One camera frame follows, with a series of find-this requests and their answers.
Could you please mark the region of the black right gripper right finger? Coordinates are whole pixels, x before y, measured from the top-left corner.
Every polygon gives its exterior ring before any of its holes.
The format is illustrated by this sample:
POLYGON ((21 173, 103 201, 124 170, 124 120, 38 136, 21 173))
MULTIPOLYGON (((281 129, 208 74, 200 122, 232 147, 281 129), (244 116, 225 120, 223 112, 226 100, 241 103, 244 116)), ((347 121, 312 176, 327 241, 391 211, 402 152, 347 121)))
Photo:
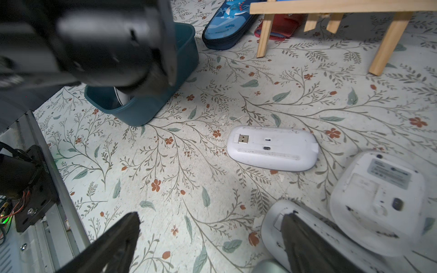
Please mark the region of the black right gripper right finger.
POLYGON ((293 273, 361 273, 296 214, 285 215, 282 238, 293 273))

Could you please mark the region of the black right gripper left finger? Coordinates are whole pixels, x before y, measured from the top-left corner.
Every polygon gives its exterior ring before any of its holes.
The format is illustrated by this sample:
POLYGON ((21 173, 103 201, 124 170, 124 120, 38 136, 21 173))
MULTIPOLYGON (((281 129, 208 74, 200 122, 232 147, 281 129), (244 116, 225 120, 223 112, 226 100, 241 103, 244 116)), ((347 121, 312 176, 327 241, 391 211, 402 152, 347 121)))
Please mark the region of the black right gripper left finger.
POLYGON ((139 215, 130 212, 58 272, 128 273, 139 235, 139 215))

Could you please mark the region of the white mouse with dongle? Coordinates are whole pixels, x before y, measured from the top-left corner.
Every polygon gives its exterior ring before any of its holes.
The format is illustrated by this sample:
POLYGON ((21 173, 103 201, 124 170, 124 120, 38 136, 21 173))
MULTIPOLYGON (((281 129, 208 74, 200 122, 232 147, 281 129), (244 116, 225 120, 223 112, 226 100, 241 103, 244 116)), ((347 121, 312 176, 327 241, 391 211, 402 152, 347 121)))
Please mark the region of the white mouse with dongle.
POLYGON ((282 238, 282 221, 285 215, 294 213, 310 228, 362 270, 362 273, 391 273, 387 263, 371 254, 344 235, 329 219, 316 213, 301 202, 280 200, 272 205, 261 225, 261 237, 271 260, 261 262, 255 271, 260 273, 292 273, 282 238))

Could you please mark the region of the white mouse with label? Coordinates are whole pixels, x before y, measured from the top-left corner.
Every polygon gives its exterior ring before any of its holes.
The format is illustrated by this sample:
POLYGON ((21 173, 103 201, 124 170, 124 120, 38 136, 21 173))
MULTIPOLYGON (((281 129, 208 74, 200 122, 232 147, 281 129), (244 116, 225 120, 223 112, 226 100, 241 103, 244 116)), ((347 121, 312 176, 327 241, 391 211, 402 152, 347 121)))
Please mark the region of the white mouse with label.
POLYGON ((427 183, 410 163, 375 151, 356 155, 334 186, 331 215, 363 248, 400 257, 420 241, 427 183))

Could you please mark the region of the teal plastic storage box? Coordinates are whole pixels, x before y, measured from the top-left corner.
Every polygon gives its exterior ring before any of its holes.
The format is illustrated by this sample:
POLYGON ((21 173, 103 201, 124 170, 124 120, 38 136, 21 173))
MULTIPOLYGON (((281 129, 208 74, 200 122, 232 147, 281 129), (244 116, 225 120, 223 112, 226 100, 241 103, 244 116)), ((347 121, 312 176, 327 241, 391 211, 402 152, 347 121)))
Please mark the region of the teal plastic storage box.
POLYGON ((187 23, 176 23, 176 46, 178 49, 178 76, 175 86, 170 86, 160 95, 133 97, 121 105, 114 88, 86 86, 85 98, 99 111, 110 114, 129 126, 139 127, 148 123, 165 106, 168 100, 190 77, 198 66, 199 54, 195 42, 195 28, 187 23))

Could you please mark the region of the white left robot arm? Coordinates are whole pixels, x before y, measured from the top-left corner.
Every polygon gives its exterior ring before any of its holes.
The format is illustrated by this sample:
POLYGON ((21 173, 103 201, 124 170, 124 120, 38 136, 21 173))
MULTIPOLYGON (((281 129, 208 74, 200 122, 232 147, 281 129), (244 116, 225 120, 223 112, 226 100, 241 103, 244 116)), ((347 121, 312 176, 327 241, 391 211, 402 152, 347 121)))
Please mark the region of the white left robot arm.
POLYGON ((177 82, 169 1, 2 1, 1 129, 58 86, 113 86, 131 96, 177 82))

